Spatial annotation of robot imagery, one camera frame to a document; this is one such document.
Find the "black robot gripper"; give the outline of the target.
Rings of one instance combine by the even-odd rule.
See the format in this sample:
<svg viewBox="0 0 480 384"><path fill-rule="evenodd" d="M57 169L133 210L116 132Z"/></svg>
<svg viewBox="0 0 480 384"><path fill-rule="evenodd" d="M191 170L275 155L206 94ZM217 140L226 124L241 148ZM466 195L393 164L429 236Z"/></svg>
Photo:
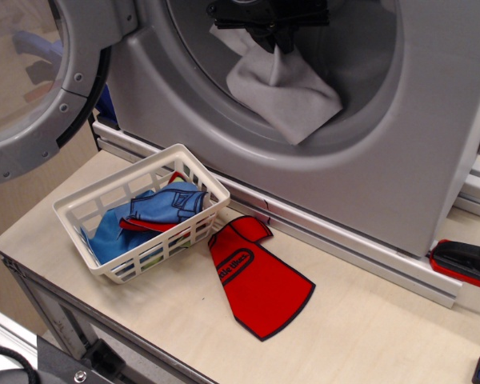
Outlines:
<svg viewBox="0 0 480 384"><path fill-rule="evenodd" d="M219 29L246 28L266 52L277 46L284 54L294 51L294 36L300 26L329 24L327 1L212 1L206 14ZM273 34L266 29L276 28Z"/></svg>

